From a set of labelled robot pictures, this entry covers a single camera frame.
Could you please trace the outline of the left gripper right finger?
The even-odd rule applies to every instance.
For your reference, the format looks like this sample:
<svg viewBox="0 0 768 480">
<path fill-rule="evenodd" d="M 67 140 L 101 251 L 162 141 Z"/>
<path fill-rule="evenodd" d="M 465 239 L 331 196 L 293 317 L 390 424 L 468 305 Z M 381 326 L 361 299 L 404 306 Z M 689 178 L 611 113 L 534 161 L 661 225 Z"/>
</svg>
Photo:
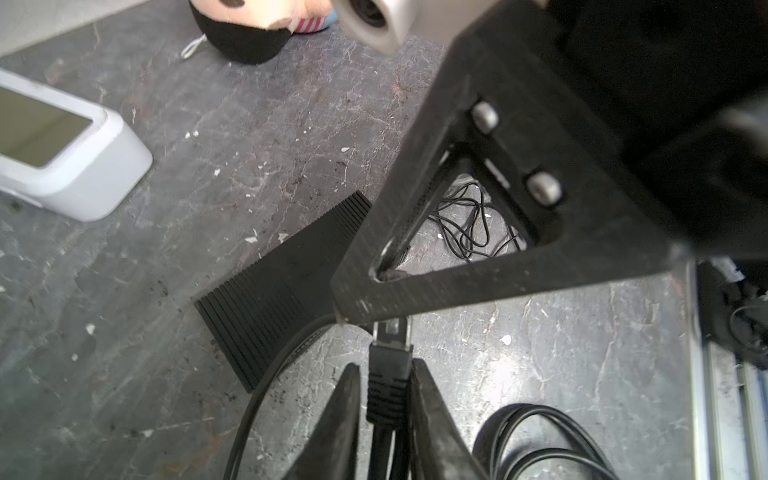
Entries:
<svg viewBox="0 0 768 480">
<path fill-rule="evenodd" d="M 453 421 L 423 359 L 412 363 L 409 450 L 413 479 L 488 479 Z"/>
</svg>

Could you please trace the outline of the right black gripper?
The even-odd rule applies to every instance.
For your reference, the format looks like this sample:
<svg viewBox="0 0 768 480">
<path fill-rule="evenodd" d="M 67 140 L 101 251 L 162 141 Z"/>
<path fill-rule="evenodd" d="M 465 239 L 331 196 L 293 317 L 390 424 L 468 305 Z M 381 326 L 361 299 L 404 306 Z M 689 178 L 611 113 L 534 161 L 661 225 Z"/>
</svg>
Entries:
<svg viewBox="0 0 768 480">
<path fill-rule="evenodd" d="M 630 169 L 703 256 L 767 255 L 767 5 L 549 1 L 566 57 L 635 127 Z"/>
</svg>

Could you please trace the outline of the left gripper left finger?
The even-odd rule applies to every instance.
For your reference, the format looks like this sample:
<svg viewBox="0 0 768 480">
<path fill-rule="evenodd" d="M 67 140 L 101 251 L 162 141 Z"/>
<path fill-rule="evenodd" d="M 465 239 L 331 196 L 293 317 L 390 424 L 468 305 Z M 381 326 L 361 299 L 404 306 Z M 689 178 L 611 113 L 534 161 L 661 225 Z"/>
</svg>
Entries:
<svg viewBox="0 0 768 480">
<path fill-rule="evenodd" d="M 361 374 L 344 368 L 304 449 L 284 479 L 354 479 L 360 423 Z"/>
</svg>

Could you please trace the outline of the black ribbed network switch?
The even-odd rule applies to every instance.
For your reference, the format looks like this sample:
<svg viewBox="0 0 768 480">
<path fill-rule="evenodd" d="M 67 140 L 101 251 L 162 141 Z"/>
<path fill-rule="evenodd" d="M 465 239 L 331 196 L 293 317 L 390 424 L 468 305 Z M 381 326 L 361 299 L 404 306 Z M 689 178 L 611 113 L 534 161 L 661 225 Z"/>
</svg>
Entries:
<svg viewBox="0 0 768 480">
<path fill-rule="evenodd" d="M 195 301 L 248 393 L 277 363 L 289 340 L 334 312 L 331 278 L 370 208 L 370 200 L 354 192 Z"/>
</svg>

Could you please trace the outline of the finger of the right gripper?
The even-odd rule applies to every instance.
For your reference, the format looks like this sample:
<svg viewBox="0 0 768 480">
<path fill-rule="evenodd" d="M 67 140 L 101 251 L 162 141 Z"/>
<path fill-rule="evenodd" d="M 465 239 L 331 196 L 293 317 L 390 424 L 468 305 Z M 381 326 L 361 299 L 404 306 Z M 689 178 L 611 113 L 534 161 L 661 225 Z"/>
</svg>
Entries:
<svg viewBox="0 0 768 480">
<path fill-rule="evenodd" d="M 605 94 L 557 49 L 557 21 L 504 1 L 461 33 L 331 281 L 337 318 L 369 324 L 654 274 L 688 257 L 671 215 L 620 159 Z M 420 275 L 396 261 L 460 175 L 525 242 Z"/>
</svg>

